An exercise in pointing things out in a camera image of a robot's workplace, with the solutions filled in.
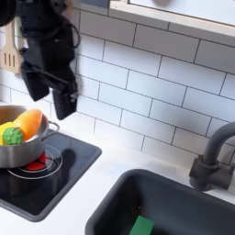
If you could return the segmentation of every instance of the green sponge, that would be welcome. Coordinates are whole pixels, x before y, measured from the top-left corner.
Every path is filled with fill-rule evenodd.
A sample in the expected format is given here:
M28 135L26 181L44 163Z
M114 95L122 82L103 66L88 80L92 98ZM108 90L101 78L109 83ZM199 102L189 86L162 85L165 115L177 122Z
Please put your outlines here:
M129 235L151 235L154 222L144 217L138 216L134 227Z

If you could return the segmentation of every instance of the toy vegetable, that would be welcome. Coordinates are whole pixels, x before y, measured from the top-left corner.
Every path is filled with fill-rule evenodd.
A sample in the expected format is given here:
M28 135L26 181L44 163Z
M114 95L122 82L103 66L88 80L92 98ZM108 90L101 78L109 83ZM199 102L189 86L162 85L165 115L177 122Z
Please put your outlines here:
M13 124L24 133L24 141L31 139L37 134L42 120L42 113L38 109L26 111L21 114Z
M4 145L18 145L24 142L24 133L20 128L10 128L4 131Z
M12 128L14 127L14 124L13 122L6 122L5 124L1 125L0 126L0 145L3 145L4 144L4 141L3 141L3 134L4 134L4 131L8 128Z

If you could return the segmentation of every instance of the faucet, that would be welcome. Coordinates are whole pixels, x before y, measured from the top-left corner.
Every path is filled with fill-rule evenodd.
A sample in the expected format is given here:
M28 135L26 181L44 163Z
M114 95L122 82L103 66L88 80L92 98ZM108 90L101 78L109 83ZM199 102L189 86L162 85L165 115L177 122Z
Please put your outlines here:
M235 136L235 122L218 129L210 138L204 155L199 155L194 160L189 182L196 190L208 191L212 185L229 189L235 164L225 169L219 166L217 158L224 142L233 136Z

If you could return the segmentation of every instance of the pot handle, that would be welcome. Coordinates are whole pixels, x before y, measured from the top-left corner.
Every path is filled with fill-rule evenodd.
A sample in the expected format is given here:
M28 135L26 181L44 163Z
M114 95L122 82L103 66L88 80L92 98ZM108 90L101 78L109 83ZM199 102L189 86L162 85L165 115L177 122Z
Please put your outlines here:
M60 126L59 126L57 123L55 123L55 122L53 122L53 121L49 121L49 123L50 123L51 125L56 126L57 129L54 130L52 133L47 134L45 137L43 137L43 138L41 139L41 141L44 141L45 139L49 138L50 136L54 135L55 133L57 133L57 132L60 130Z

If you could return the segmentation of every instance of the red burner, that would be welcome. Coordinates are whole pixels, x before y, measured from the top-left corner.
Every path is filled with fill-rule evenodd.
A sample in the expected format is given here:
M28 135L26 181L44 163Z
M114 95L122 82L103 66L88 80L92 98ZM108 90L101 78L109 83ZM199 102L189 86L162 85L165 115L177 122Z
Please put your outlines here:
M49 165L51 165L51 162L52 158L48 156L46 152L44 152L36 161L29 165L26 165L25 167L23 167L23 169L35 172L47 168Z

